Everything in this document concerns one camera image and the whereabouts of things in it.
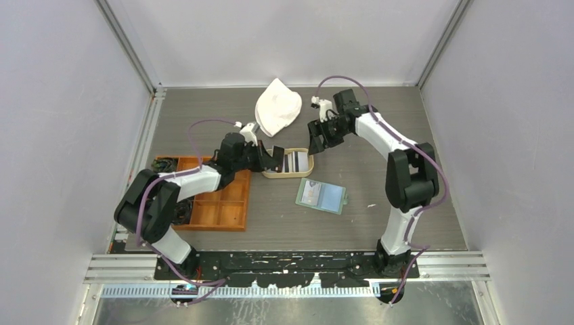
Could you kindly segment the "green card holder wallet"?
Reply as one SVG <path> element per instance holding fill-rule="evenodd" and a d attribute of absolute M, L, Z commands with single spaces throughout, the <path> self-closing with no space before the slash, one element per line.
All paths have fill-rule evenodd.
<path fill-rule="evenodd" d="M 310 206 L 307 204 L 301 203 L 301 194 L 303 191 L 304 182 L 306 180 L 312 180 L 308 178 L 302 178 L 301 183 L 298 188 L 298 192 L 295 199 L 295 204 L 300 205 L 302 207 L 307 207 L 310 209 L 315 209 L 318 211 L 324 211 L 327 213 L 333 213 L 336 215 L 340 215 L 342 213 L 343 207 L 348 203 L 348 194 L 347 189 L 345 187 L 334 185 L 331 183 L 325 183 L 321 181 L 322 188 L 321 194 L 319 198 L 319 202 L 317 206 Z"/>

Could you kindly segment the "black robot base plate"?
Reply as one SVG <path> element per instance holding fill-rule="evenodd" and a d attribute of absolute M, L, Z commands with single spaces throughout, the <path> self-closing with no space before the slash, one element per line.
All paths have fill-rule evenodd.
<path fill-rule="evenodd" d="M 399 281 L 404 275 L 406 266 L 380 269 L 376 258 L 371 251 L 200 251 L 198 268 L 188 278 L 223 278 L 236 288 L 304 288 L 317 276 L 322 288 L 351 288 L 370 280 Z"/>

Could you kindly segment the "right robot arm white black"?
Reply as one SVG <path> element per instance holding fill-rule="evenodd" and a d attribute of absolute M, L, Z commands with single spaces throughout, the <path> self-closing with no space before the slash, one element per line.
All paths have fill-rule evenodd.
<path fill-rule="evenodd" d="M 439 194 L 435 150 L 429 143 L 417 144 L 390 126 L 377 109 L 362 105 L 351 89 L 339 91 L 332 100 L 311 98 L 319 117 L 308 123 L 309 154 L 314 155 L 344 142 L 354 134 L 366 140 L 387 162 L 385 194 L 391 204 L 386 230 L 377 242 L 373 268 L 392 278 L 408 264 L 409 241 L 418 216 Z"/>

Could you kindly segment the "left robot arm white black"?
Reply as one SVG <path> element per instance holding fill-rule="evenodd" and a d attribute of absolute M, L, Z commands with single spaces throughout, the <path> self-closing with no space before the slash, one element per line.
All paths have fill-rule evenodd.
<path fill-rule="evenodd" d="M 198 269 L 196 251 L 172 228 L 177 203 L 222 190 L 240 171 L 260 173 L 281 167 L 283 161 L 282 147 L 267 151 L 260 140 L 248 141 L 239 133 L 228 133 L 213 156 L 194 169 L 175 173 L 141 170 L 116 207 L 114 220 L 166 257 L 175 275 L 190 279 Z"/>

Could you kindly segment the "beige oval card tray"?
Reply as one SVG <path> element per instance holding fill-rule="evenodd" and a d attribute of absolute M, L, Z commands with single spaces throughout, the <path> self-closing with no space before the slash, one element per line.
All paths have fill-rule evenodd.
<path fill-rule="evenodd" d="M 298 152 L 306 152 L 309 158 L 309 170 L 308 172 L 301 173 L 298 172 L 297 167 L 297 154 Z M 288 178 L 303 178 L 309 176 L 314 168 L 314 159 L 309 154 L 306 148 L 287 148 L 285 149 L 284 157 L 284 169 L 281 173 L 275 172 L 262 172 L 263 176 L 268 179 L 288 179 Z"/>

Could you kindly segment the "white patterned credit card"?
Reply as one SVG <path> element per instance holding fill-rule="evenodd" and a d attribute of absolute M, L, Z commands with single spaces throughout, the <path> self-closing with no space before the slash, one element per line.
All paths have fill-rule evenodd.
<path fill-rule="evenodd" d="M 317 206 L 321 194 L 322 184 L 317 181 L 306 180 L 301 194 L 301 203 Z"/>

